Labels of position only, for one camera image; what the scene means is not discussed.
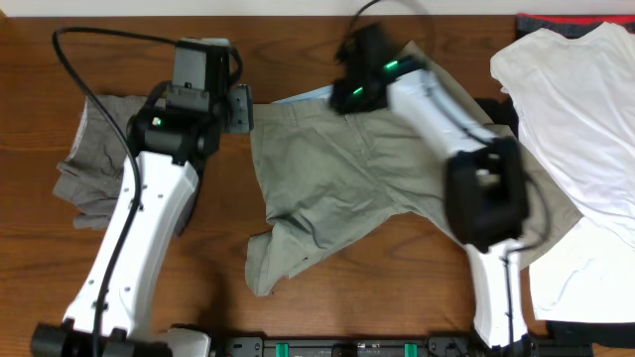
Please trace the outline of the olive green shorts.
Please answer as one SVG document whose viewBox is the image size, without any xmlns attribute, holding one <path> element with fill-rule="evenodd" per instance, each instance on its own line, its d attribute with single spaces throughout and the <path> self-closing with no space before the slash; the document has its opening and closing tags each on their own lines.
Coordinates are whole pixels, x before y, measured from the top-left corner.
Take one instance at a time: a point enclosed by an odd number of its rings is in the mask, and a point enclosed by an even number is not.
<svg viewBox="0 0 635 357">
<path fill-rule="evenodd" d="M 339 115 L 324 99 L 257 104 L 250 135 L 271 229 L 250 238 L 245 279 L 257 296 L 413 212 L 444 234 L 443 165 L 387 109 Z"/>
</svg>

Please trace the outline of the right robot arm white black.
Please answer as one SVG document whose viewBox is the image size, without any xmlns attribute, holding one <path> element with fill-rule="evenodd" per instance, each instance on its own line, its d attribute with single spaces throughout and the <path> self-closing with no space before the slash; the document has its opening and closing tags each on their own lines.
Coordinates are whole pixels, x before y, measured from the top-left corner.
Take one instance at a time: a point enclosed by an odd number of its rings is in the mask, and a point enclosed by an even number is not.
<svg viewBox="0 0 635 357">
<path fill-rule="evenodd" d="M 518 144 L 480 125 L 432 66 L 400 54 L 378 23 L 349 28 L 334 58 L 344 66 L 329 100 L 336 112 L 387 108 L 442 164 L 445 220 L 472 273 L 473 328 L 487 349 L 511 354 L 527 333 L 518 255 L 529 199 Z"/>
</svg>

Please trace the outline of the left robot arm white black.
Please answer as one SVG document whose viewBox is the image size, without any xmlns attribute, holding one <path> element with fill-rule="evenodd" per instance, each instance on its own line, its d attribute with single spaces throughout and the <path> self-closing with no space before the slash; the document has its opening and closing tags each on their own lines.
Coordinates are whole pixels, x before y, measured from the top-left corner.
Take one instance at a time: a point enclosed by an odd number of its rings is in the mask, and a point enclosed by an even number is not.
<svg viewBox="0 0 635 357">
<path fill-rule="evenodd" d="M 92 268 L 59 325 L 40 323 L 35 356 L 208 356 L 206 332 L 151 331 L 153 300 L 172 238 L 196 205 L 206 161 L 224 133 L 253 127 L 242 60 L 226 39 L 175 43 L 173 78 L 158 84 L 122 133 L 118 200 Z"/>
</svg>

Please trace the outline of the black garment under shirt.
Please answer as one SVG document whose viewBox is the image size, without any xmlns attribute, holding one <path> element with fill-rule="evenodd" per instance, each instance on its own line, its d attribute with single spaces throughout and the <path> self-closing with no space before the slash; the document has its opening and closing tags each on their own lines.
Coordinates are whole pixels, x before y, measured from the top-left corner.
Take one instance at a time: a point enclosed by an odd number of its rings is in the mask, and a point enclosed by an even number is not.
<svg viewBox="0 0 635 357">
<path fill-rule="evenodd" d="M 475 102 L 495 124 L 508 126 L 514 136 L 518 136 L 519 117 L 511 97 L 507 97 L 503 101 L 493 98 L 475 98 Z"/>
</svg>

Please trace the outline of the folded grey shorts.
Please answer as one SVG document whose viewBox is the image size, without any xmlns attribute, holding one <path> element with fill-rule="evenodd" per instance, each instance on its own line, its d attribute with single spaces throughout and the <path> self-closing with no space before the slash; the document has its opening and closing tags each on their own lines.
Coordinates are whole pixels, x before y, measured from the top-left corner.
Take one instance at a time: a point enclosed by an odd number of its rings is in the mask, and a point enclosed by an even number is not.
<svg viewBox="0 0 635 357">
<path fill-rule="evenodd" d="M 104 230 L 113 214 L 125 151 L 107 120 L 86 100 L 67 157 L 58 163 L 53 194 L 79 211 L 76 229 Z"/>
</svg>

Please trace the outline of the dark garment with red trim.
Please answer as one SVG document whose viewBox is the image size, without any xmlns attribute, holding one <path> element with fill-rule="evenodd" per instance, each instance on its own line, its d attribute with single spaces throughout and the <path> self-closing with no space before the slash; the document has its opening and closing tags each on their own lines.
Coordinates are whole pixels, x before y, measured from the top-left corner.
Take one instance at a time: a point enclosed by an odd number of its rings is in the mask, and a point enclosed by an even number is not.
<svg viewBox="0 0 635 357">
<path fill-rule="evenodd" d="M 633 15 L 560 16 L 519 13 L 515 18 L 515 39 L 519 40 L 540 29 L 547 29 L 567 39 L 578 39 L 603 23 L 616 24 L 634 33 Z"/>
</svg>

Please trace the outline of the white t-shirt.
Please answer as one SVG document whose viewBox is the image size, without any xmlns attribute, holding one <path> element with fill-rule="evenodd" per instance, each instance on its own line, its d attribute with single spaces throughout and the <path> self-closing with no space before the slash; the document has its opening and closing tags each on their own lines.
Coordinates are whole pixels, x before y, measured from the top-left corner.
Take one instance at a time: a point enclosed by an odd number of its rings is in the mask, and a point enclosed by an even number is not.
<svg viewBox="0 0 635 357">
<path fill-rule="evenodd" d="M 634 319 L 634 36 L 603 23 L 579 39 L 547 29 L 498 52 L 520 142 L 582 217 L 530 266 L 542 320 Z"/>
</svg>

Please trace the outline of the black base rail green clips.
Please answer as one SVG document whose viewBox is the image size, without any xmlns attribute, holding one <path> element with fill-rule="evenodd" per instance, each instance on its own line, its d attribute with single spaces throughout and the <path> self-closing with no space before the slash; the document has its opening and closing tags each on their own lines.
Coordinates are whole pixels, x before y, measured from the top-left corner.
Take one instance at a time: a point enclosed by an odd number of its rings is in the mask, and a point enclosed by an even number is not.
<svg viewBox="0 0 635 357">
<path fill-rule="evenodd" d="M 265 339 L 235 337 L 213 357 L 593 357 L 593 347 L 525 336 L 510 347 L 487 347 L 469 335 L 433 335 L 423 339 Z"/>
</svg>

